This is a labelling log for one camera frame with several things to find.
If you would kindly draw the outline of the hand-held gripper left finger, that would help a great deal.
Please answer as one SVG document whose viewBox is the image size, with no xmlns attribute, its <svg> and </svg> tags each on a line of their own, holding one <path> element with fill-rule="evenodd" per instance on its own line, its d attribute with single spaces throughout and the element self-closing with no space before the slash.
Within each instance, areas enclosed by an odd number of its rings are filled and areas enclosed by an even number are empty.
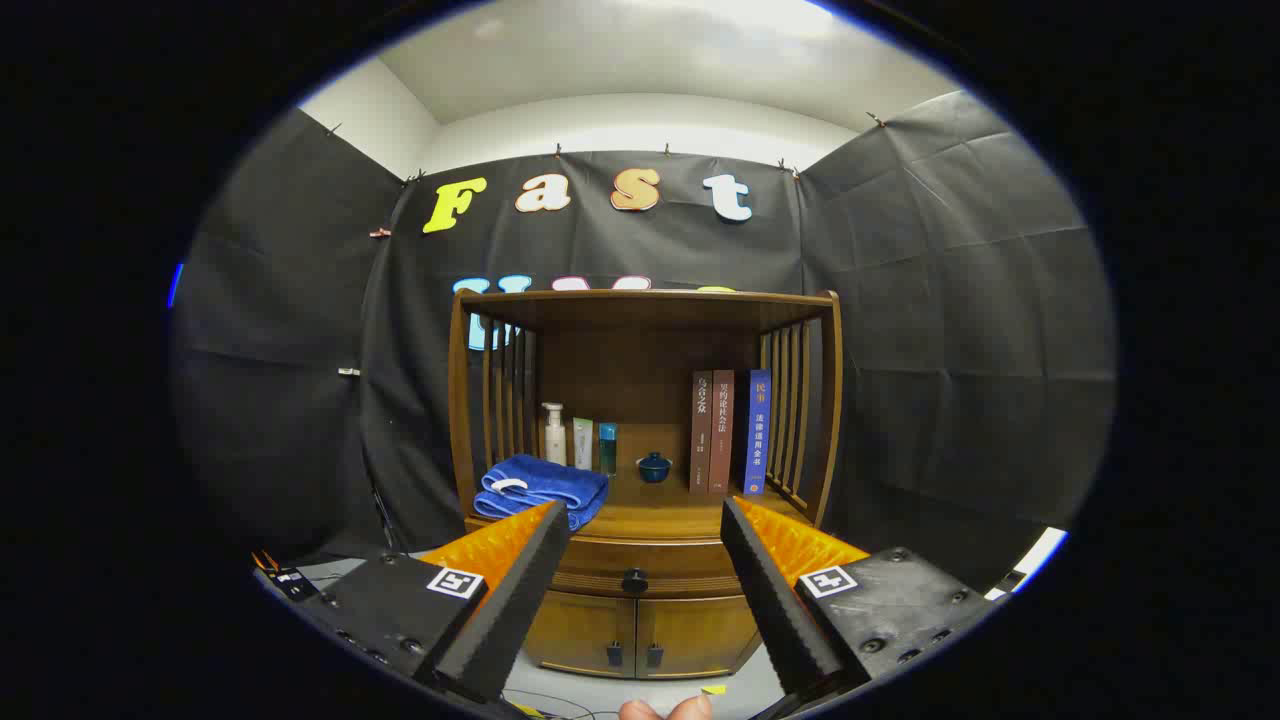
<svg viewBox="0 0 1280 720">
<path fill-rule="evenodd" d="M 370 560 L 300 612 L 372 664 L 472 705 L 498 705 L 570 541 L 564 503 L 495 521 L 421 559 Z"/>
</svg>

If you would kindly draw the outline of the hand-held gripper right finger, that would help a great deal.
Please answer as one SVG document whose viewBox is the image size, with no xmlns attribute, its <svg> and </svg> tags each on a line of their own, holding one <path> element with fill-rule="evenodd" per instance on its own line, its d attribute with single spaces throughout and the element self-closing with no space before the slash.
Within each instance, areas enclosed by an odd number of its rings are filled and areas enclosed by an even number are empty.
<svg viewBox="0 0 1280 720">
<path fill-rule="evenodd" d="M 922 664 L 995 601 L 905 547 L 877 553 L 727 498 L 719 537 L 787 701 L 826 701 Z"/>
</svg>

